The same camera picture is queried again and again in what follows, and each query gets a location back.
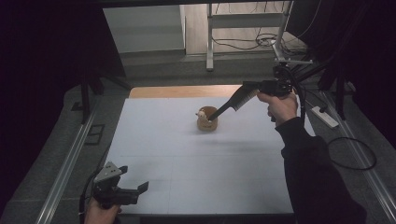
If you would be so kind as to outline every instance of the object on table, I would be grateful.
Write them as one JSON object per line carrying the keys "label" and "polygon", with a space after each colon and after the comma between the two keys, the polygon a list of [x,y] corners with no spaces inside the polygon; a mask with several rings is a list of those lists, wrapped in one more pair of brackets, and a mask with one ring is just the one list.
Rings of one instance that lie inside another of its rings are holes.
{"label": "object on table", "polygon": [[199,109],[198,113],[195,115],[198,116],[197,127],[199,130],[204,132],[215,131],[218,128],[218,119],[213,119],[209,121],[207,118],[210,117],[213,113],[215,113],[217,109],[214,106],[204,106]]}

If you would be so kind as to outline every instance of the hand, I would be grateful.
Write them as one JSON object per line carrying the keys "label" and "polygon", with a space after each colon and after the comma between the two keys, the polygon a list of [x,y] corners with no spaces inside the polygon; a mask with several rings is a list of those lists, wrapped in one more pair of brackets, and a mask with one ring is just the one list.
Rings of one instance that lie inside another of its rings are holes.
{"label": "hand", "polygon": [[298,104],[294,93],[278,98],[259,92],[257,97],[260,101],[268,104],[268,116],[276,118],[276,127],[297,117]]}
{"label": "hand", "polygon": [[85,215],[85,224],[113,224],[117,213],[120,212],[119,205],[113,205],[109,209],[101,208],[99,202],[91,198],[87,213]]}

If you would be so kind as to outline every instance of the white paper sheet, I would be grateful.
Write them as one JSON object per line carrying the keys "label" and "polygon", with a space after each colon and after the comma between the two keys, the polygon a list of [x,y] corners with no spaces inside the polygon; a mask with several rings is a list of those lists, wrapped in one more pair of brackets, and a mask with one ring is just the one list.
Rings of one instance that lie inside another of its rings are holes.
{"label": "white paper sheet", "polygon": [[[119,187],[149,186],[123,213],[292,213],[280,155],[284,144],[266,115],[267,104],[253,98],[220,115],[214,132],[197,129],[199,108],[219,108],[228,100],[125,100],[107,160],[129,168]],[[314,135],[308,118],[305,128]]]}

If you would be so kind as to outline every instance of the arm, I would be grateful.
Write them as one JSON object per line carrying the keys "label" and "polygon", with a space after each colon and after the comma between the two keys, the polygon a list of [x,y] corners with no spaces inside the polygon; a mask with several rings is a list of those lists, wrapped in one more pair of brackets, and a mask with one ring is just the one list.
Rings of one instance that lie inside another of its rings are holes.
{"label": "arm", "polygon": [[296,117],[295,96],[278,99],[259,93],[258,97],[269,104],[268,115],[276,117],[276,130],[285,143],[285,177],[299,224],[365,223],[366,212],[332,166],[327,144],[310,136]]}

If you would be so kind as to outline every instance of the small bowl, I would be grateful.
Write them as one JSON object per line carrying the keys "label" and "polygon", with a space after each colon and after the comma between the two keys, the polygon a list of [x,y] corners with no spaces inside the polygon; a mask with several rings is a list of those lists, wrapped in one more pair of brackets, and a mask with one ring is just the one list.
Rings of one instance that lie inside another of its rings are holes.
{"label": "small bowl", "polygon": [[199,111],[204,111],[205,112],[205,117],[200,117],[198,114],[198,120],[197,120],[197,127],[199,130],[204,131],[204,132],[211,132],[215,131],[218,128],[218,122],[219,119],[215,118],[212,121],[209,121],[207,118],[209,118],[213,113],[217,111],[217,109],[213,106],[204,106],[199,109]]}

